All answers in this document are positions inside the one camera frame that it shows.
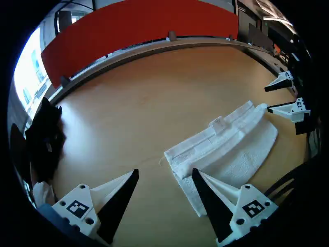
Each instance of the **table surface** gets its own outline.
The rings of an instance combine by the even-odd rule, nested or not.
[[[79,87],[59,105],[67,139],[54,177],[59,198],[80,183],[91,188],[134,168],[139,181],[114,237],[117,246],[216,246],[173,177],[164,151],[251,100],[293,101],[287,89],[265,93],[275,77],[231,47],[200,47],[144,57]],[[306,136],[266,113],[277,140],[250,183],[264,192],[303,162]]]

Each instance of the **red wall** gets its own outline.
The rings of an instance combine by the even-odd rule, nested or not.
[[[238,17],[197,0],[126,0],[94,11],[66,28],[41,53],[47,74],[57,88],[96,59],[121,48],[177,36],[229,37],[238,34]]]

